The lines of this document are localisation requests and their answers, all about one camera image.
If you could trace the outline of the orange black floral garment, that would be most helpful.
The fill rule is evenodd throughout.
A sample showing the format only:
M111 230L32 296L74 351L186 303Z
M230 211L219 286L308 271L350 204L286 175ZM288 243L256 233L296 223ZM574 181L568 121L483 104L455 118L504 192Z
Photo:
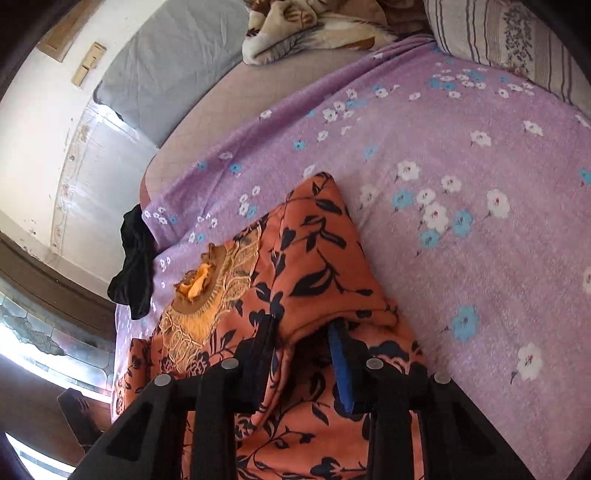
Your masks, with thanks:
M176 283L153 334L130 344L114 411L160 374L204 376L243 351L263 396L233 420L232 472L366 478L370 416L346 409L344 376L329 351L332 326L404 374L426 370L410 325L370 269L338 185L320 173L252 226L209 246Z

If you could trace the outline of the stained glass wooden door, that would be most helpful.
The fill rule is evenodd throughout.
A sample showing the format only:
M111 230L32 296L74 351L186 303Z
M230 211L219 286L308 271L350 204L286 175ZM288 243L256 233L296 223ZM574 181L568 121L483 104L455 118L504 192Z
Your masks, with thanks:
M65 479L84 455L58 404L75 390L110 424L114 306L1 237L1 435L35 479Z

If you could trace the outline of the black small garment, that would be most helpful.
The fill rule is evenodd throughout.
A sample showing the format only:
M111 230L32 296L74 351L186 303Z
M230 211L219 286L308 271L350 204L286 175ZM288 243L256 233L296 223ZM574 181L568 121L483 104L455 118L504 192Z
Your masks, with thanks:
M150 311L156 251L139 204L123 215L120 237L124 261L107 287L107 296L118 305L128 306L132 320L140 320Z

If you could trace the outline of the purple floral bed sheet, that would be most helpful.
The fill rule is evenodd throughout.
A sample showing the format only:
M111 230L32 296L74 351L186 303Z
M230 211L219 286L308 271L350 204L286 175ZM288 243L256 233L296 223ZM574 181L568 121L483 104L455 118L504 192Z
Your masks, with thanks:
M428 373L449 375L537 479L590 443L590 125L415 36L232 133L145 206L150 311L117 319L117 380L211 245L332 176Z

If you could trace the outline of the pink quilted mattress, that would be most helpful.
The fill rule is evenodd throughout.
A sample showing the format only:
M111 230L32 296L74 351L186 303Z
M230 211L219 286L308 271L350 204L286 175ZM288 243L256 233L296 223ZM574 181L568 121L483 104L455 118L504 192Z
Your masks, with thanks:
M236 66L186 114L150 161L140 182L140 205L147 206L243 123L362 57L355 50L311 50L264 66Z

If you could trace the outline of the grey pillow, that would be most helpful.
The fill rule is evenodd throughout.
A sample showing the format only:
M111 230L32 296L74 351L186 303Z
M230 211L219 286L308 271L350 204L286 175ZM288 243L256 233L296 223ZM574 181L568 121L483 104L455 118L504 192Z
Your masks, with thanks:
M166 1L112 61L93 93L160 147L197 102L242 62L240 1Z

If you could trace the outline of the striped floral pillow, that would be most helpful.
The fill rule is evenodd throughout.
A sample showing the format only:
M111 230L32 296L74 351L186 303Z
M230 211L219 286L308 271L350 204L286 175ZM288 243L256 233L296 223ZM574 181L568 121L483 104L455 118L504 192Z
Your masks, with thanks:
M520 1L426 1L445 53L508 70L590 114L590 82L567 47Z

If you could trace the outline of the beige floral crumpled blanket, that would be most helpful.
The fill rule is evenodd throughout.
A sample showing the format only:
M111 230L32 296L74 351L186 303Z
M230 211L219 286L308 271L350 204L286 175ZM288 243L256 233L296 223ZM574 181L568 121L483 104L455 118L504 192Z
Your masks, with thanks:
M276 62L304 50L376 51L430 31L422 1L247 1L242 60Z

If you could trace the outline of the beige wall switch plate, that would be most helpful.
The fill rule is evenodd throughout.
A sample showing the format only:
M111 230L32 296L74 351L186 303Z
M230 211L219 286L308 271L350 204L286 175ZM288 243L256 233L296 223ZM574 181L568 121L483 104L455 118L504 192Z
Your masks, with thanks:
M71 83L80 88L88 73L96 67L105 52L106 48L103 45L94 42L77 67L71 78Z

